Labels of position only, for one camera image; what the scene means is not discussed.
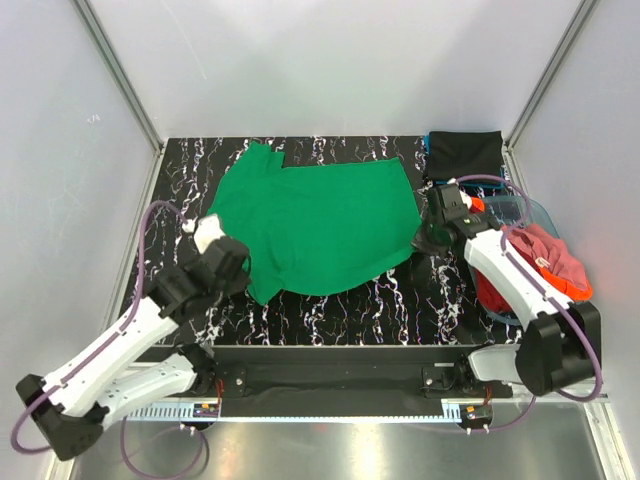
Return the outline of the clear blue plastic basket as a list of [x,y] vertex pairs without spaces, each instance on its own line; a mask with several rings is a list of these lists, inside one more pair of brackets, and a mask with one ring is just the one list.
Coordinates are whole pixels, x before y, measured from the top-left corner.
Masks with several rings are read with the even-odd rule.
[[509,233],[525,226],[531,216],[533,201],[523,200],[526,210],[512,225],[503,225],[490,213],[472,213],[480,218],[480,232],[466,241],[463,253],[469,269],[481,272],[511,305],[509,323],[526,328],[540,313],[558,311],[551,298],[563,307],[569,298],[544,280],[508,241]]

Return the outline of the green t shirt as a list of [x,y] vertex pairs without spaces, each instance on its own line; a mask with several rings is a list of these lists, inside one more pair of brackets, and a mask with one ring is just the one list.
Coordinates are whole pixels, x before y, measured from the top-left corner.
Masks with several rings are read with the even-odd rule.
[[327,296],[406,261],[421,216],[399,158],[291,166],[251,143],[222,177],[208,212],[249,250],[248,290]]

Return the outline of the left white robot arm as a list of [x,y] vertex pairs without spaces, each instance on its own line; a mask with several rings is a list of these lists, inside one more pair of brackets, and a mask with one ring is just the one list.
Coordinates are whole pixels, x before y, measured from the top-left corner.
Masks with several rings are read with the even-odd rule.
[[128,414],[163,398],[208,394],[217,385],[213,351],[182,344],[163,361],[128,374],[157,341],[196,314],[240,292],[251,260],[240,241],[222,236],[183,265],[163,269],[143,297],[80,354],[47,375],[28,374],[16,392],[61,461],[89,450],[105,430]]

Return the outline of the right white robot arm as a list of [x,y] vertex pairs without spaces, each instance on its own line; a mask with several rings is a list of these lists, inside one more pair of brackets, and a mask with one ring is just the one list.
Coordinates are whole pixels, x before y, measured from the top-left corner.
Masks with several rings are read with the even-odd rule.
[[555,392],[578,400],[570,387],[593,380],[592,392],[581,398],[592,401],[603,386],[600,313],[545,280],[511,244],[512,230],[488,213],[471,212],[456,181],[427,192],[416,249],[461,255],[496,288],[523,329],[518,344],[479,347],[469,353],[454,371],[455,387],[472,397],[491,381],[501,381],[521,384],[536,397]]

